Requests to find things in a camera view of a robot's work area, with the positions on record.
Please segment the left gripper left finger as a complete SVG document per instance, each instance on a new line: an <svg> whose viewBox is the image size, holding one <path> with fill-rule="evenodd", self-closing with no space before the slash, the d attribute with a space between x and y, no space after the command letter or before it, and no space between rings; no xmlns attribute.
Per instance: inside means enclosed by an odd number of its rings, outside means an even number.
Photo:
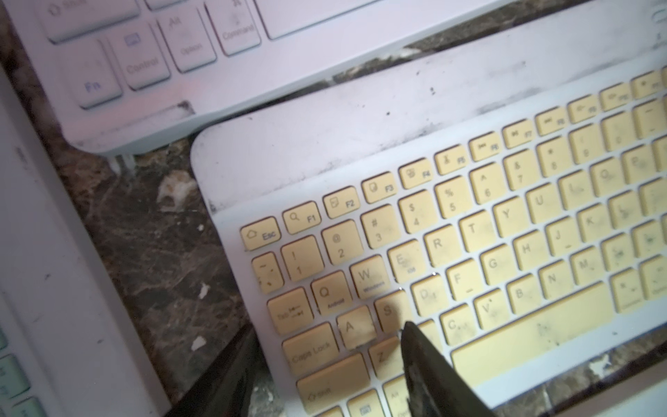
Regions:
<svg viewBox="0 0 667 417"><path fill-rule="evenodd" d="M166 417L247 416L260 362L260 343L248 323Z"/></svg>

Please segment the yellow keyboard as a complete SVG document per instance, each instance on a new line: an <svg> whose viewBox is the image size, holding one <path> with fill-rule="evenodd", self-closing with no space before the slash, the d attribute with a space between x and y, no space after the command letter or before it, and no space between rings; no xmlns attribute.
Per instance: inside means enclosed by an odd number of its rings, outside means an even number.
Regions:
<svg viewBox="0 0 667 417"><path fill-rule="evenodd" d="M666 4L215 125L191 164L287 415L409 415L407 322L494 408L666 323Z"/></svg>

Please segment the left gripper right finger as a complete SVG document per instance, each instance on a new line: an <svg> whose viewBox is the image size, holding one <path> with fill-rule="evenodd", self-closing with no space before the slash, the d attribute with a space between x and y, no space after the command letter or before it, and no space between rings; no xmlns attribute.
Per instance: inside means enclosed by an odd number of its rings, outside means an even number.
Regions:
<svg viewBox="0 0 667 417"><path fill-rule="evenodd" d="M413 416L494 415L411 321L401 332L401 354Z"/></svg>

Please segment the white keyboard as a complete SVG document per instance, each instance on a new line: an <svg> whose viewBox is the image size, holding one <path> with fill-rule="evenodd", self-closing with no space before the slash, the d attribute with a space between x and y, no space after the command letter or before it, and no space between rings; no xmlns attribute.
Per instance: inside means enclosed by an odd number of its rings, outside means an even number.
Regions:
<svg viewBox="0 0 667 417"><path fill-rule="evenodd" d="M479 1L7 1L72 147L142 154L500 8Z"/></svg>

